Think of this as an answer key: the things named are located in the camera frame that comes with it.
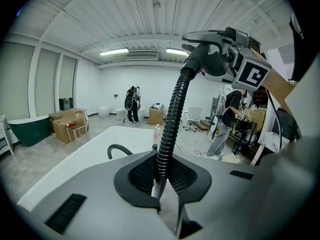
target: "black corrugated hose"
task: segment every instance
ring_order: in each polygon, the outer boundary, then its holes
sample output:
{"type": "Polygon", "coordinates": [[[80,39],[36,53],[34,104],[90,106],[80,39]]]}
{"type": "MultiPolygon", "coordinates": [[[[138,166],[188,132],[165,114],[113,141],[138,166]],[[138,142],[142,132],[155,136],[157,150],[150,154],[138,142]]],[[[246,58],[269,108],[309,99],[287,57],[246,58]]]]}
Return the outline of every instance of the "black corrugated hose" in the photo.
{"type": "Polygon", "coordinates": [[[122,151],[122,152],[125,153],[127,156],[130,156],[130,155],[133,154],[129,149],[127,149],[126,147],[124,147],[124,146],[122,146],[122,145],[112,144],[112,145],[110,145],[110,146],[108,147],[108,149],[107,149],[107,151],[106,151],[109,159],[112,159],[111,151],[114,150],[114,149],[122,151]]]}
{"type": "Polygon", "coordinates": [[[168,174],[171,167],[171,157],[177,140],[177,134],[187,90],[193,76],[194,72],[191,69],[183,69],[173,90],[165,120],[159,152],[156,158],[157,166],[154,174],[156,198],[161,198],[161,195],[166,187],[167,178],[169,176],[168,174]]]}

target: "green bathtub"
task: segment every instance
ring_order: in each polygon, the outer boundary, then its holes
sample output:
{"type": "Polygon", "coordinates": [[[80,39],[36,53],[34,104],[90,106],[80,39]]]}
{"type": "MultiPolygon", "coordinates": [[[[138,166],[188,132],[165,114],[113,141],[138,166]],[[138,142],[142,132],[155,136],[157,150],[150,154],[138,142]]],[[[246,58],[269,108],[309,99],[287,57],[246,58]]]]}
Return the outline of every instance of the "green bathtub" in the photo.
{"type": "Polygon", "coordinates": [[[10,120],[8,124],[23,146],[33,146],[50,136],[50,119],[48,115],[10,120]]]}

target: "black vent slot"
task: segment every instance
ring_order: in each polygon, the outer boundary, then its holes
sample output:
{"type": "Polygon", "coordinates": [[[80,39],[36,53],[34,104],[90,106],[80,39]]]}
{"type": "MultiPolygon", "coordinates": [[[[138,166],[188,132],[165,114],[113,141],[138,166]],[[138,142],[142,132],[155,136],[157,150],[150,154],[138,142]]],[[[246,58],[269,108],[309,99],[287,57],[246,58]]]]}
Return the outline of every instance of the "black vent slot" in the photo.
{"type": "Polygon", "coordinates": [[[72,194],[45,224],[62,235],[86,199],[82,194],[72,194]]]}
{"type": "Polygon", "coordinates": [[[239,177],[239,178],[243,178],[246,180],[251,180],[252,177],[254,176],[251,173],[247,173],[247,172],[243,172],[243,171],[239,171],[239,170],[233,170],[232,172],[230,172],[231,175],[239,177]]]}
{"type": "Polygon", "coordinates": [[[227,83],[227,84],[232,84],[232,81],[230,80],[226,80],[226,79],[222,79],[221,81],[222,83],[227,83]]]}

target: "white office chair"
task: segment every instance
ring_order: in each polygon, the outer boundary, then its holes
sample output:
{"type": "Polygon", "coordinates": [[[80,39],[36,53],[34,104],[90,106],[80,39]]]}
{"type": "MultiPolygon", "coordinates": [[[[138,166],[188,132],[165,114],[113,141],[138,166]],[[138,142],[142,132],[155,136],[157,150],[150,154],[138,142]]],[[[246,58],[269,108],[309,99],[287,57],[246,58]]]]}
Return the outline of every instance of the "white office chair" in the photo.
{"type": "Polygon", "coordinates": [[[193,132],[196,132],[197,128],[192,126],[192,122],[200,123],[201,112],[202,108],[191,106],[189,107],[189,111],[184,113],[186,124],[183,128],[185,128],[186,131],[191,128],[193,132]]]}

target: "concrete floor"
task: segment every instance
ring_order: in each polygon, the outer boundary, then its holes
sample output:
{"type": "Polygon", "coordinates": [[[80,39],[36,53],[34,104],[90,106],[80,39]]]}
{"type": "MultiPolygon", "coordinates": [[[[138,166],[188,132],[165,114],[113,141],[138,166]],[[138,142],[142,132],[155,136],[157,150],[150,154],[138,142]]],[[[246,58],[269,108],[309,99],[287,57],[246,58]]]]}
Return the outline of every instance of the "concrete floor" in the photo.
{"type": "MultiPolygon", "coordinates": [[[[123,124],[122,121],[116,120],[113,115],[104,118],[100,118],[97,115],[91,116],[89,118],[88,135],[78,139],[79,145],[75,141],[65,144],[58,140],[55,135],[51,135],[31,147],[16,146],[14,149],[15,159],[9,152],[2,154],[0,156],[1,181],[11,200],[16,203],[52,168],[109,127],[125,126],[153,130],[155,126],[147,123],[147,119],[143,119],[140,124],[131,124],[128,120],[123,124]]],[[[174,153],[183,152],[207,159],[206,154],[199,155],[195,154],[194,151],[207,152],[212,142],[212,139],[206,135],[205,131],[185,131],[180,126],[174,153]]],[[[223,152],[225,155],[231,154],[232,148],[225,145],[223,152]]],[[[241,154],[237,156],[242,163],[245,163],[245,159],[241,154]]],[[[160,216],[166,221],[168,227],[173,230],[174,221],[177,219],[178,214],[178,211],[175,211],[178,207],[178,197],[171,186],[166,188],[162,196],[161,207],[160,216]]]]}

